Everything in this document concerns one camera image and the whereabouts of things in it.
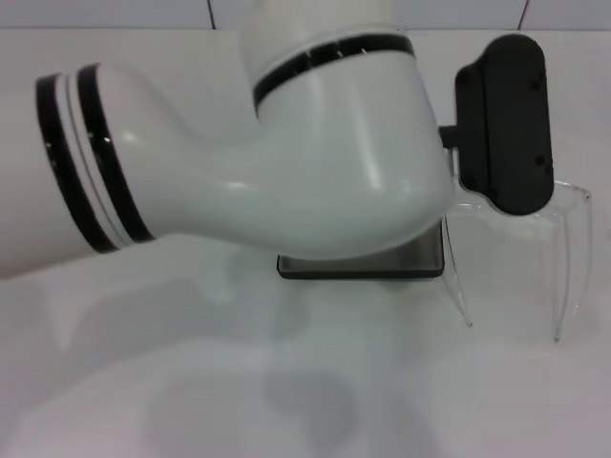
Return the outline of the black glasses case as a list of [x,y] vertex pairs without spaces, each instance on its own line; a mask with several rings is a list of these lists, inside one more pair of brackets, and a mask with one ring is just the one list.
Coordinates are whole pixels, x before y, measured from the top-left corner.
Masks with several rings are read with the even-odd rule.
[[298,281],[411,281],[436,279],[445,269],[443,224],[385,252],[349,260],[277,258],[283,279]]

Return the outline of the clear plastic glasses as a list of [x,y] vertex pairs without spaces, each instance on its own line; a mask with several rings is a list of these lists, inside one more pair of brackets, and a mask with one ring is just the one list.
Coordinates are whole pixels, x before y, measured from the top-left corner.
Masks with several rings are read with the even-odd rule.
[[544,278],[539,286],[548,294],[552,307],[551,336],[559,343],[564,322],[582,305],[593,268],[593,202],[591,193],[579,186],[554,182],[553,194],[542,209],[527,216],[510,216],[496,209],[488,198],[469,191],[461,182],[456,150],[448,152],[455,198],[442,219],[444,247],[443,282],[466,325],[474,322],[464,293],[462,271],[457,267],[458,243],[450,225],[452,219],[473,216],[515,240],[522,240],[539,257],[537,268]]

